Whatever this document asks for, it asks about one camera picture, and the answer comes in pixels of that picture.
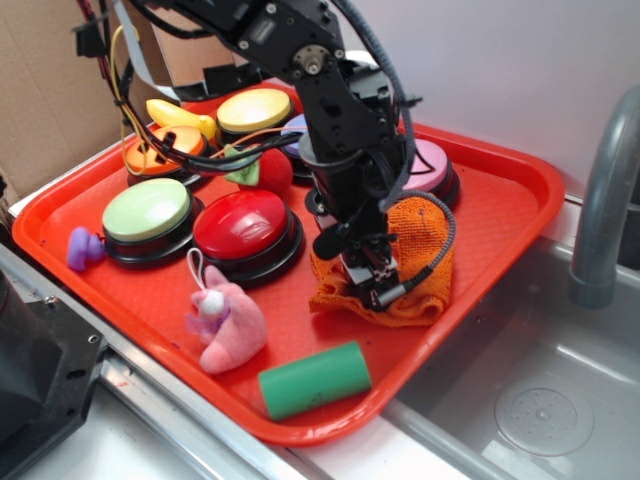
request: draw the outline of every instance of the plastic tray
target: plastic tray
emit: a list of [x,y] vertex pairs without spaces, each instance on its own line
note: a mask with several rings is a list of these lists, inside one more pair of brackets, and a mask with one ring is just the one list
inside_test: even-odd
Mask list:
[[[193,104],[215,115],[224,99]],[[268,322],[266,347],[245,365],[216,377],[198,359],[203,346],[186,332],[184,314],[197,289],[185,261],[149,271],[129,271],[106,259],[86,272],[65,264],[71,231],[80,225],[101,231],[104,208],[127,187],[118,145],[39,195],[19,215],[16,242],[117,329],[191,388],[265,442],[304,446],[335,439],[374,418],[436,350],[457,324],[553,219],[564,187],[547,163],[512,150],[432,128],[417,134],[439,144],[461,179],[454,211],[452,302],[430,328],[390,329],[346,312],[312,315],[308,298],[316,279],[308,260],[317,233],[304,208],[306,188],[293,186],[287,201],[307,237],[303,259],[276,282],[251,290]],[[205,204],[237,187],[222,178],[196,192]],[[368,364],[373,388],[281,422],[273,422],[258,385],[258,373],[355,340]]]

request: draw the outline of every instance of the yellow wire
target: yellow wire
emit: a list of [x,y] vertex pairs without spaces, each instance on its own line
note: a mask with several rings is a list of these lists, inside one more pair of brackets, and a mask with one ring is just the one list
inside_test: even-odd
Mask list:
[[[111,83],[114,87],[114,92],[115,92],[115,96],[116,96],[116,100],[118,101],[118,104],[120,106],[120,115],[121,115],[121,120],[122,122],[120,123],[120,144],[121,144],[121,148],[122,148],[122,160],[124,162],[124,165],[127,169],[127,171],[135,176],[140,176],[140,175],[144,175],[146,169],[147,169],[147,148],[148,146],[151,146],[151,148],[153,150],[156,151],[156,153],[158,154],[158,156],[160,156],[160,158],[164,159],[165,161],[167,161],[167,158],[164,156],[164,154],[162,154],[162,152],[159,152],[154,146],[153,144],[149,141],[149,138],[147,136],[147,134],[144,131],[144,127],[140,124],[140,122],[138,121],[137,117],[134,115],[134,113],[131,111],[131,109],[123,103],[123,97],[122,97],[122,92],[120,92],[120,89],[118,88],[118,83],[117,83],[117,75],[116,75],[116,65],[115,65],[115,48],[116,48],[116,43],[118,41],[118,38],[120,37],[120,35],[122,34],[122,26],[119,26],[116,31],[113,33],[112,36],[112,40],[111,40],[111,52],[110,52],[110,58],[109,58],[109,63],[110,63],[110,73],[111,73]],[[127,161],[127,151],[125,148],[125,136],[126,136],[126,127],[124,124],[124,120],[129,120],[131,127],[133,128],[134,133],[136,134],[136,136],[138,137],[138,140],[140,141],[140,147],[142,149],[142,154],[144,155],[144,161],[143,161],[143,165],[142,165],[142,169],[141,170],[134,170],[134,168],[132,167],[132,165],[129,164],[129,162]]]
[[[167,162],[171,162],[170,159],[168,159],[163,152],[161,152],[158,148],[156,148],[155,144],[153,142],[150,141],[149,137],[147,136],[144,127],[139,123],[137,117],[134,115],[134,113],[131,111],[131,109],[126,105],[123,104],[123,97],[122,97],[122,93],[120,92],[119,88],[118,88],[118,83],[117,83],[117,75],[116,75],[116,65],[115,65],[115,46],[116,43],[118,41],[118,38],[120,37],[120,35],[122,34],[122,26],[119,26],[115,32],[113,33],[112,36],[112,40],[111,40],[111,52],[110,52],[110,58],[109,58],[109,66],[110,66],[110,73],[111,73],[111,83],[113,84],[114,87],[114,92],[115,92],[115,96],[116,96],[116,100],[118,101],[118,104],[120,105],[120,114],[121,114],[121,119],[123,120],[121,122],[120,125],[120,143],[121,143],[121,147],[122,147],[122,160],[124,162],[124,165],[127,169],[127,171],[129,173],[131,173],[132,175],[135,176],[140,176],[140,175],[144,175],[144,172],[147,168],[147,148],[151,148],[153,149],[157,155],[162,158],[163,160],[167,161]],[[136,134],[136,136],[138,137],[138,140],[140,141],[140,146],[142,148],[142,153],[144,155],[144,163],[142,166],[142,169],[139,171],[135,171],[133,169],[133,167],[129,164],[129,162],[127,161],[127,151],[125,148],[125,136],[126,136],[126,127],[124,124],[124,120],[129,120],[131,127],[133,128],[134,133]],[[209,158],[211,160],[215,160],[217,158],[222,157],[227,151],[229,151],[230,149],[232,149],[233,147],[236,147],[242,143],[245,143],[246,141],[252,139],[253,137],[259,136],[259,135],[264,135],[266,133],[277,133],[277,132],[282,132],[282,131],[286,131],[286,130],[304,130],[305,127],[278,127],[278,128],[266,128],[263,130],[258,130],[256,132],[252,132],[249,133],[247,135],[245,135],[244,137],[240,138],[239,140],[236,140],[235,142],[231,143],[230,145],[225,145],[222,149],[218,150],[216,153],[214,153],[213,155],[211,155]]]

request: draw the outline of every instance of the screw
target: screw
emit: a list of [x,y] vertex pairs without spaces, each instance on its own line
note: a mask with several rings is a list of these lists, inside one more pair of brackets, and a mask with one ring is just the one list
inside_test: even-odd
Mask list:
[[304,70],[309,75],[317,75],[318,73],[320,73],[320,64],[318,63],[318,60],[315,58],[312,60],[309,60],[307,64],[304,66]]
[[60,301],[60,299],[58,297],[56,297],[55,295],[49,295],[48,297],[46,297],[44,299],[44,304],[48,305],[50,307],[53,307],[59,301]]

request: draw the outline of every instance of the cardboard box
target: cardboard box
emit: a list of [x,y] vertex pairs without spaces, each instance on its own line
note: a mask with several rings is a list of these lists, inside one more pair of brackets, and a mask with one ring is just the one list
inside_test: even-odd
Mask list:
[[[217,40],[168,38],[128,10],[157,83],[170,85],[172,77],[188,83],[202,75],[197,57],[203,66],[232,62]],[[82,23],[73,1],[0,2],[0,175],[7,184],[0,211],[120,138],[120,112],[97,61],[76,55],[72,29]],[[124,42],[120,47],[118,56],[126,58]],[[168,67],[165,58],[174,63]],[[130,98],[147,120],[144,102],[159,96],[134,80]]]

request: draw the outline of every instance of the green foam cylinder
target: green foam cylinder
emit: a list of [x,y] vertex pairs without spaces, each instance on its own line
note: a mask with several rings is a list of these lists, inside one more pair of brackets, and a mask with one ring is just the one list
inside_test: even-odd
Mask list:
[[297,360],[258,375],[273,420],[283,420],[371,388],[357,342]]

